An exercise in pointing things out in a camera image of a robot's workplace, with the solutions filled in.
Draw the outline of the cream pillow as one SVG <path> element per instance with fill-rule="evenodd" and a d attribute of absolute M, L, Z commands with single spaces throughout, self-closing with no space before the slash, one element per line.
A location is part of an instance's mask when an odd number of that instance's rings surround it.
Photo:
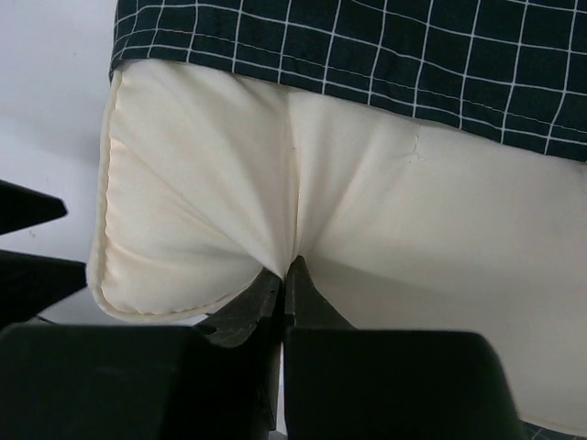
<path fill-rule="evenodd" d="M 179 321 L 303 257 L 360 328 L 469 330 L 525 421 L 586 432 L 586 167 L 164 60 L 112 78 L 95 301 Z"/>

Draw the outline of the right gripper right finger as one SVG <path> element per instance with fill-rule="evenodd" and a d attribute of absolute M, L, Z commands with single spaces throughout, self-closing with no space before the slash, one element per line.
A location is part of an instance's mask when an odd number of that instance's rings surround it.
<path fill-rule="evenodd" d="M 519 439 L 500 359 L 481 335 L 359 330 L 297 258 L 285 282 L 284 415 L 292 439 Z"/>

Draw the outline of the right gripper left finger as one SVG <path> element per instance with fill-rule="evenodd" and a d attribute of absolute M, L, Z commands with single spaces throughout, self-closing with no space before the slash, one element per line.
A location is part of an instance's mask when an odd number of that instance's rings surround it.
<path fill-rule="evenodd" d="M 263 270 L 194 326 L 14 324 L 4 439 L 265 439 L 276 427 L 282 283 Z"/>

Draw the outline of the dark plaid pillowcase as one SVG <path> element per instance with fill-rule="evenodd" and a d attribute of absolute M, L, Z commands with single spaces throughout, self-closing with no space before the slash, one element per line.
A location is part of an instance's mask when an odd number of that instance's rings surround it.
<path fill-rule="evenodd" d="M 586 159 L 583 1 L 120 1 L 111 64 L 146 59 Z"/>

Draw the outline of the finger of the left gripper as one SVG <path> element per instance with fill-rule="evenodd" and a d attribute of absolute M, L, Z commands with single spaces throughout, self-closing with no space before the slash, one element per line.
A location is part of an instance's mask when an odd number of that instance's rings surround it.
<path fill-rule="evenodd" d="M 2 321 L 27 321 L 85 287 L 83 262 L 1 251 Z"/>
<path fill-rule="evenodd" d="M 1 234 L 44 224 L 68 214 L 63 200 L 1 181 Z"/>

